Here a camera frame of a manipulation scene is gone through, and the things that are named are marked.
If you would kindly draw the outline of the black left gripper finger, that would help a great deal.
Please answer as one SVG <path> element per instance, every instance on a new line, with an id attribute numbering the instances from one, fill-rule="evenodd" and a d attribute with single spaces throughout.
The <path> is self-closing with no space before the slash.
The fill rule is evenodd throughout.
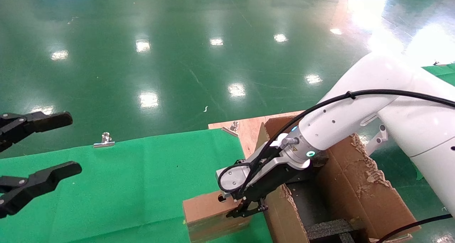
<path id="1" fill-rule="evenodd" d="M 74 161 L 39 170 L 27 178 L 2 175 L 0 178 L 0 217 L 16 215 L 34 198 L 54 191 L 59 182 L 82 172 Z"/>
<path id="2" fill-rule="evenodd" d="M 46 115 L 41 111 L 24 115 L 2 113 L 0 116 L 0 152 L 34 133 L 52 131 L 73 124 L 69 112 Z"/>

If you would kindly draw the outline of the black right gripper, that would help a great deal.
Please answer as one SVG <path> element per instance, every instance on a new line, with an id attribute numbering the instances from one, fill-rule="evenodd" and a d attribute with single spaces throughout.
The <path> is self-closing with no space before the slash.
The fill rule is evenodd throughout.
<path id="1" fill-rule="evenodd" d="M 279 186 L 309 180 L 314 176 L 313 162 L 310 160 L 307 168 L 297 170 L 288 164 L 279 164 L 271 169 L 258 181 L 248 186 L 243 196 L 251 202 L 240 202 L 239 205 L 226 214 L 226 218 L 246 218 L 254 213 L 268 210 L 265 198 Z"/>

